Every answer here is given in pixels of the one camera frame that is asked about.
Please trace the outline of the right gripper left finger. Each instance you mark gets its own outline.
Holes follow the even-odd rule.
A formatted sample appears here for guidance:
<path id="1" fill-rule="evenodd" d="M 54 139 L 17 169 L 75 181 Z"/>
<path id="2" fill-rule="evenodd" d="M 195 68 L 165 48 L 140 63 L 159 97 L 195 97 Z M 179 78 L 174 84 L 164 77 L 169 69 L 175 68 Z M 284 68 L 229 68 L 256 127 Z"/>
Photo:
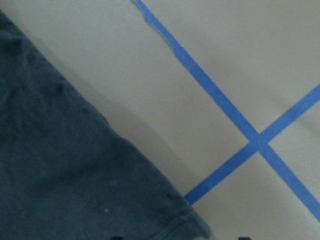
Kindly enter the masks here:
<path id="1" fill-rule="evenodd" d="M 124 240 L 123 236 L 113 236 L 111 240 Z"/>

